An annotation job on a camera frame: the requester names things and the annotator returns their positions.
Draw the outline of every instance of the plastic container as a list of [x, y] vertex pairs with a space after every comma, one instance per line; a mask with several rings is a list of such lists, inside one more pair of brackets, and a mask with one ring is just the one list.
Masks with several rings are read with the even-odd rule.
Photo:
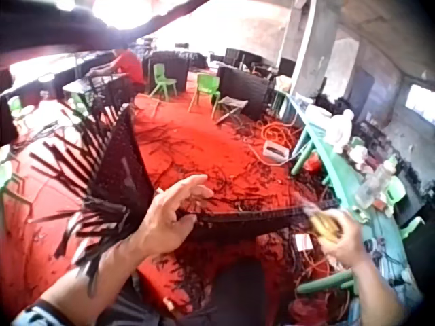
[[390, 161], [385, 161], [378, 166], [375, 173], [358, 188], [355, 193], [355, 201], [362, 209], [370, 207], [379, 194], [387, 189], [390, 180], [392, 179], [396, 168]]
[[341, 154], [348, 144], [352, 134], [353, 112], [344, 110], [343, 114], [334, 115], [325, 128], [325, 143], [334, 146], [334, 153]]

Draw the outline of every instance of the person in red shirt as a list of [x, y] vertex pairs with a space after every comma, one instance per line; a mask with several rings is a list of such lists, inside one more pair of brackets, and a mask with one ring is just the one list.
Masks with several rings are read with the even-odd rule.
[[112, 73], [126, 73], [132, 81], [135, 93], [143, 93], [145, 91], [145, 80], [143, 78], [142, 62], [129, 50], [127, 45], [115, 49], [114, 54], [115, 60], [106, 65], [91, 68], [87, 76], [96, 77]]

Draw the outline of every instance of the right hand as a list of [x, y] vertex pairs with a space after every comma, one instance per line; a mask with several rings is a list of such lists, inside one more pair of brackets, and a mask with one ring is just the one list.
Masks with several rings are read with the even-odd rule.
[[331, 255], [348, 268], [370, 259], [362, 242], [361, 227], [347, 211], [329, 209], [325, 212], [340, 225], [343, 235], [338, 243], [320, 237], [319, 243], [326, 255]]
[[206, 180], [207, 175], [191, 175], [154, 197], [139, 229], [131, 235], [134, 247], [141, 251], [143, 259], [170, 253], [187, 238], [196, 215], [188, 214], [177, 220], [176, 210], [191, 196], [212, 197], [213, 191], [204, 185]]

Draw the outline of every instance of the green chair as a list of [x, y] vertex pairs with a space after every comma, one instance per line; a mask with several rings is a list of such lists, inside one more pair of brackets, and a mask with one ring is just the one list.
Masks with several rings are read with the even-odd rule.
[[195, 95], [192, 97], [192, 101], [190, 101], [188, 112], [192, 109], [192, 104], [196, 99], [196, 105], [199, 104], [199, 95], [200, 93], [208, 94], [211, 96], [215, 96], [215, 104], [213, 106], [213, 111], [211, 112], [211, 119], [213, 119], [216, 111], [216, 107], [218, 106], [218, 102], [220, 99], [219, 88], [219, 77], [207, 75], [206, 73], [198, 74], [198, 86], [196, 87]]
[[6, 161], [0, 164], [0, 234], [4, 234], [7, 230], [5, 206], [3, 203], [4, 195], [7, 194], [13, 199], [28, 205], [30, 210], [32, 209], [32, 202], [30, 200], [27, 200], [18, 193], [7, 188], [9, 181], [13, 181], [18, 185], [18, 192], [20, 192], [20, 188], [24, 188], [24, 178], [14, 173], [12, 170], [12, 163], [10, 161]]
[[7, 105], [9, 105], [9, 110], [11, 111], [11, 115], [14, 119], [14, 121], [20, 121], [22, 120], [23, 124], [26, 126], [26, 128], [29, 129], [29, 127], [26, 124], [25, 117], [32, 113], [32, 111], [35, 109], [34, 105], [27, 105], [26, 107], [22, 107], [21, 100], [19, 96], [14, 96], [9, 99], [7, 102]]
[[389, 182], [387, 191], [388, 204], [393, 206], [406, 195], [406, 189], [401, 180], [397, 176], [393, 176]]
[[411, 222], [409, 222], [408, 226], [400, 229], [399, 232], [400, 232], [400, 237], [402, 238], [402, 240], [408, 238], [409, 234], [413, 233], [414, 230], [417, 229], [417, 227], [420, 224], [423, 224], [423, 225], [425, 224], [424, 219], [422, 219], [420, 216], [416, 216], [412, 219]]
[[154, 81], [156, 82], [157, 86], [153, 89], [152, 93], [150, 94], [150, 97], [153, 97], [153, 95], [158, 91], [163, 91], [164, 98], [166, 102], [168, 102], [169, 101], [168, 86], [170, 85], [173, 86], [174, 94], [177, 96], [177, 87], [176, 87], [177, 80], [166, 78], [164, 76], [164, 64], [162, 63], [155, 64], [153, 66], [153, 70], [154, 70]]

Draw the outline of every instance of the desk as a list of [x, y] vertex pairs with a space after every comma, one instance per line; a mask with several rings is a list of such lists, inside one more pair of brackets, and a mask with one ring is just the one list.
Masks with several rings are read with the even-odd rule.
[[[337, 153], [334, 153], [332, 146], [323, 142], [324, 130], [309, 123], [305, 115], [305, 107], [299, 105], [291, 96], [287, 95], [289, 105], [296, 110], [301, 120], [305, 124], [302, 135], [294, 149], [294, 153], [299, 151], [303, 145], [306, 144], [305, 149], [302, 151], [302, 156], [295, 164], [292, 174], [296, 174], [305, 160], [310, 156], [311, 152], [316, 149], [319, 157], [321, 158], [330, 182], [334, 188], [335, 194], [341, 201], [341, 207], [349, 209], [352, 212], [353, 218], [361, 221], [360, 216], [353, 212], [353, 207], [357, 206], [354, 193], [361, 185], [363, 178], [355, 171], [347, 161]], [[406, 254], [404, 251], [402, 239], [400, 237], [399, 229], [394, 221], [385, 216], [384, 213], [379, 212], [373, 208], [363, 211], [369, 220], [362, 226], [362, 236], [364, 240], [369, 238], [383, 237], [385, 239], [385, 252], [386, 254], [400, 264], [388, 263], [388, 266], [383, 271], [383, 277], [386, 279], [397, 278], [404, 266], [408, 265]], [[420, 297], [417, 289], [408, 286], [406, 288], [406, 295], [409, 297]]]

